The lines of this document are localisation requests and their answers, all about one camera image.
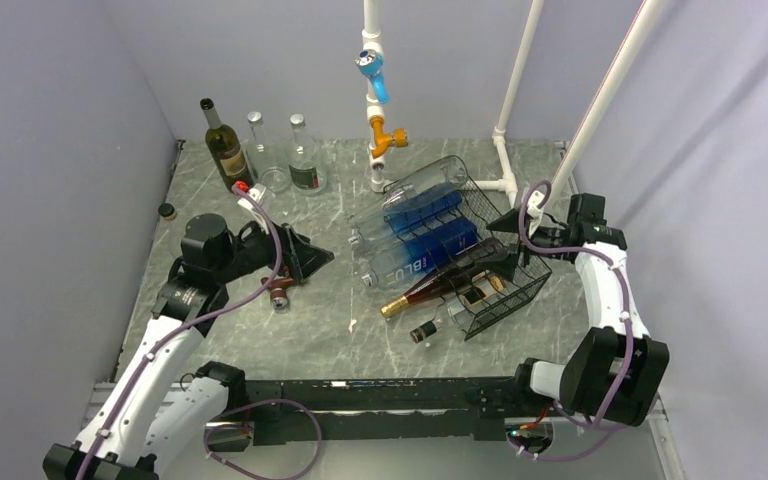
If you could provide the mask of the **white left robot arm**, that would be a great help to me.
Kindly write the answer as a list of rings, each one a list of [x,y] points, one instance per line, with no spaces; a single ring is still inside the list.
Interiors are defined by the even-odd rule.
[[[172,457],[213,419],[276,416],[279,390],[258,394],[243,370],[217,361],[200,367],[184,393],[162,406],[178,370],[229,311],[229,283],[266,267],[260,290],[307,280],[333,260],[288,225],[250,221],[232,233],[219,214],[185,226],[179,254],[151,310],[140,346],[105,403],[69,445],[53,444],[42,468],[49,479],[157,479]]]

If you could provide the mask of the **dark green wine bottle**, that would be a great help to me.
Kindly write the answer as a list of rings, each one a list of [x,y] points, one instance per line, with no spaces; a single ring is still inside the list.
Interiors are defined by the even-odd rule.
[[[236,131],[221,120],[212,99],[203,98],[199,105],[208,125],[205,144],[226,189],[232,191],[238,182],[252,187],[255,177]]]

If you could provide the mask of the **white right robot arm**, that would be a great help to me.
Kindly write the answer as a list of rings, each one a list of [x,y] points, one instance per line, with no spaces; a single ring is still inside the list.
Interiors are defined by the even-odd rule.
[[[626,269],[627,242],[620,229],[609,226],[605,205],[600,195],[575,194],[560,227],[540,226],[516,209],[489,224],[494,232],[515,233],[520,225],[532,230],[520,245],[527,260],[572,263],[587,307],[588,330],[568,360],[528,358],[518,366],[511,401],[524,415],[558,402],[600,426],[638,426],[654,404],[670,353],[638,313]]]

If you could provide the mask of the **clear bottle dark label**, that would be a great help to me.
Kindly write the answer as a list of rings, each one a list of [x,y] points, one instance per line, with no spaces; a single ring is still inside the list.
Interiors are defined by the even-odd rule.
[[[248,153],[254,165],[256,180],[275,194],[281,194],[290,187],[283,150],[268,134],[261,112],[249,112],[247,121],[251,132]]]

